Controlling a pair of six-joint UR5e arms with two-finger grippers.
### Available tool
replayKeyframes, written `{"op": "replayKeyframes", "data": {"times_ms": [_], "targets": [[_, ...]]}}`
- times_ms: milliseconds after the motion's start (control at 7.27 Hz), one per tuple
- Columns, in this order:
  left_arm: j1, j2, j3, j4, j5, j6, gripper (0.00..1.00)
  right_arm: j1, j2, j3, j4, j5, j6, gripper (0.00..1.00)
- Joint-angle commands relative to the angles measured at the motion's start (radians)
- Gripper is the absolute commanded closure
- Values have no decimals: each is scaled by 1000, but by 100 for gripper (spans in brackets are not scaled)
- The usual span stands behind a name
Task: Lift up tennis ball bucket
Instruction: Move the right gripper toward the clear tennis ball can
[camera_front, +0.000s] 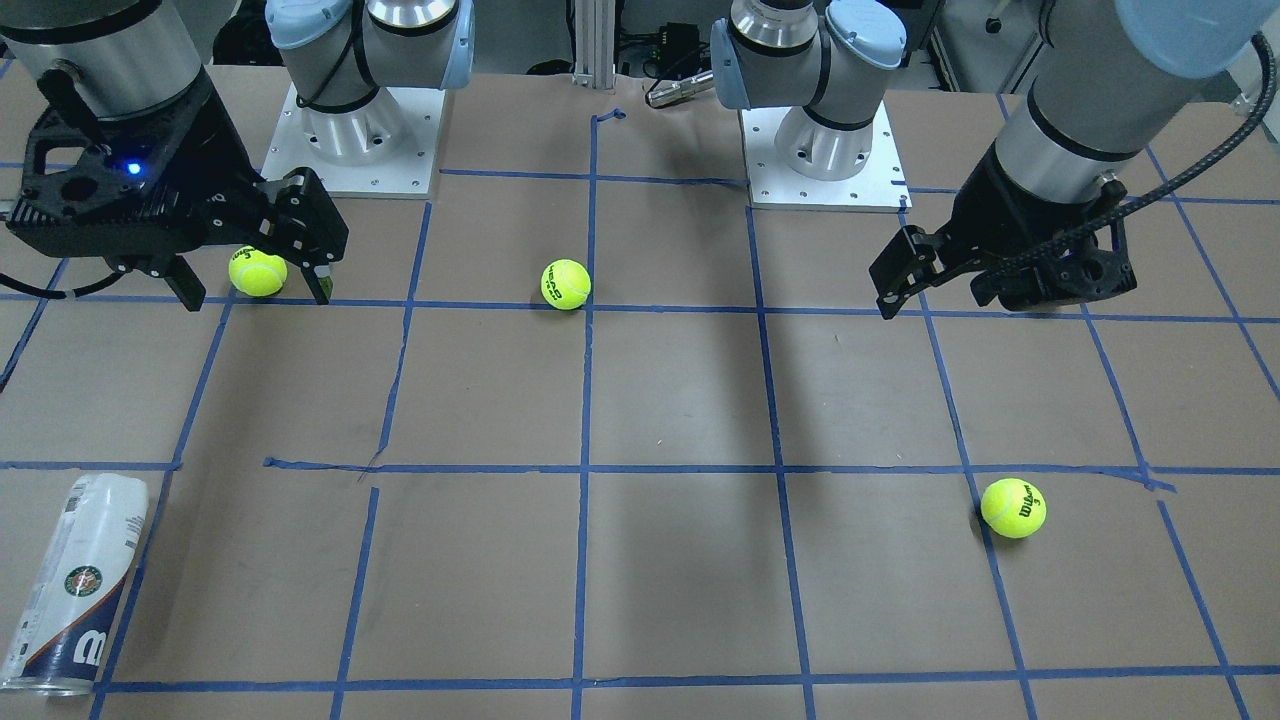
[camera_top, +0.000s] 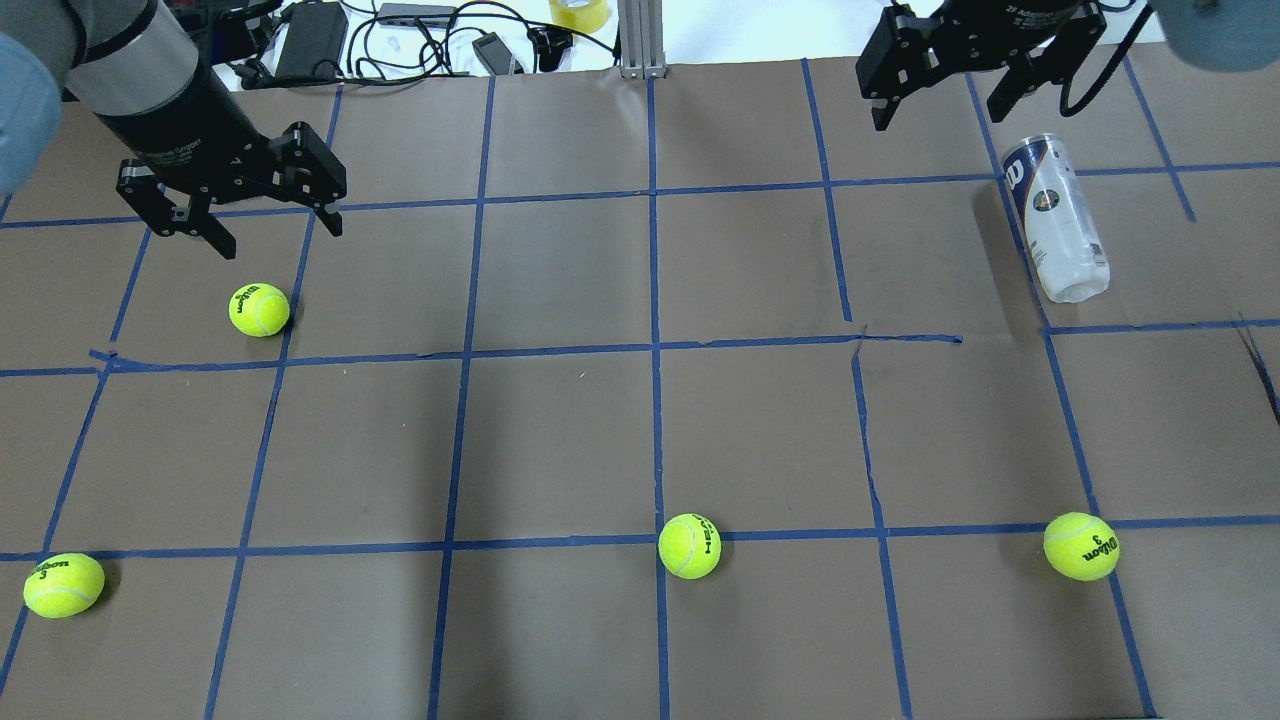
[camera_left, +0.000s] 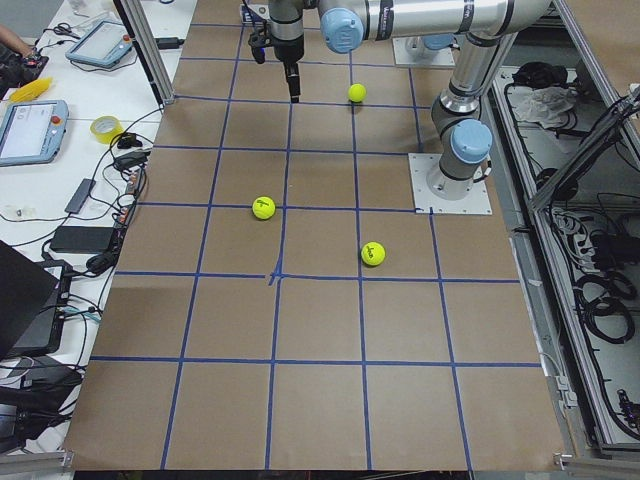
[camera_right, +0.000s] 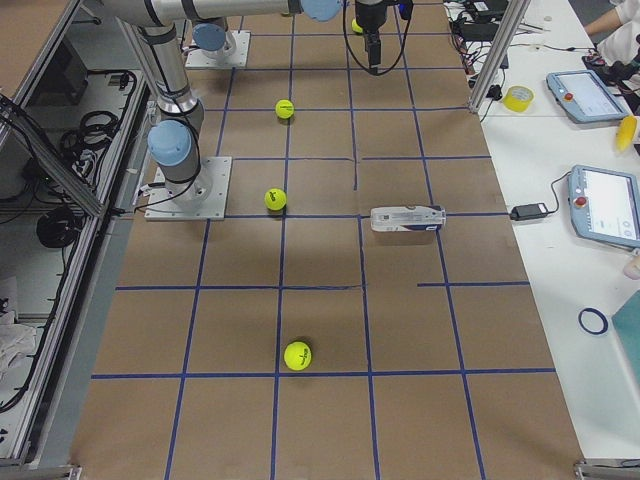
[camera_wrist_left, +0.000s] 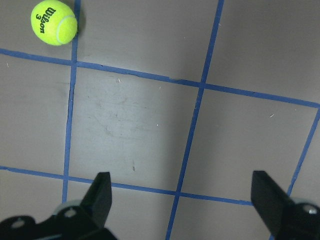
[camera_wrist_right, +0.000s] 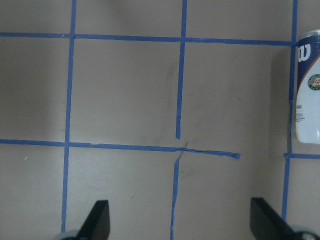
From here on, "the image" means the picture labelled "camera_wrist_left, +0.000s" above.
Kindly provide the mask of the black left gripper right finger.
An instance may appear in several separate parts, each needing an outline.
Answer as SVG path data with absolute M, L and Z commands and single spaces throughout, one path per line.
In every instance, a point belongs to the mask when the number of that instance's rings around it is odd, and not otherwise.
M 318 240 L 320 208 L 292 198 L 263 170 L 252 173 L 252 205 L 275 240 Z

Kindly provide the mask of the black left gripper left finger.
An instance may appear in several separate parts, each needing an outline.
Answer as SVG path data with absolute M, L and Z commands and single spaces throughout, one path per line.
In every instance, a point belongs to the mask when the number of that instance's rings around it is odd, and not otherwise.
M 96 175 L 82 200 L 59 205 L 52 215 L 36 222 L 29 215 L 16 215 L 0 222 L 2 240 L 115 240 L 105 227 L 112 206 L 109 172 Z

